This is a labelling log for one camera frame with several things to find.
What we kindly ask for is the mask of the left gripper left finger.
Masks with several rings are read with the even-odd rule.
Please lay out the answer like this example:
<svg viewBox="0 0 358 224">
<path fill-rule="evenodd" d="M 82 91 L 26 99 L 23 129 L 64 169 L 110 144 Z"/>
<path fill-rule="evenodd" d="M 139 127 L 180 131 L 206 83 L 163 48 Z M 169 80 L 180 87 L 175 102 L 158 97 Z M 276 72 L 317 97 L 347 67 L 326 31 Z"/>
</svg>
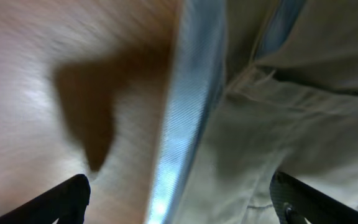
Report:
<svg viewBox="0 0 358 224">
<path fill-rule="evenodd" d="M 83 224 L 90 194 L 88 178 L 77 174 L 0 216 L 0 224 Z"/>
</svg>

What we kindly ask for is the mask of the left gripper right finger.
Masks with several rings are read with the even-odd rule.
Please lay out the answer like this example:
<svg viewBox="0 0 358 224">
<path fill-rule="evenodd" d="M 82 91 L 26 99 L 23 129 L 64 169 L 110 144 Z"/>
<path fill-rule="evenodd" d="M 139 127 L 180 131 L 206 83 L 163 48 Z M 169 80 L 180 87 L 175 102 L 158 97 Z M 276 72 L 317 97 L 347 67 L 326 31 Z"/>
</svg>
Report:
<svg viewBox="0 0 358 224">
<path fill-rule="evenodd" d="M 304 184 L 276 172 L 270 198 L 280 224 L 358 224 L 358 211 Z"/>
</svg>

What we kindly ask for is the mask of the khaki shorts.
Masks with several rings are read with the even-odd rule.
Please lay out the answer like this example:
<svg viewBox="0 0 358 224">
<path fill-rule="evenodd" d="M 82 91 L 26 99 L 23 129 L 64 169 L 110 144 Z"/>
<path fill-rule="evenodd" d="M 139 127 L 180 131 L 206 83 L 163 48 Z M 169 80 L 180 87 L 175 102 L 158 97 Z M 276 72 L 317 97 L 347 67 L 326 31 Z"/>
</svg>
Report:
<svg viewBox="0 0 358 224">
<path fill-rule="evenodd" d="M 286 173 L 358 211 L 358 0 L 184 1 L 145 223 L 280 223 Z"/>
</svg>

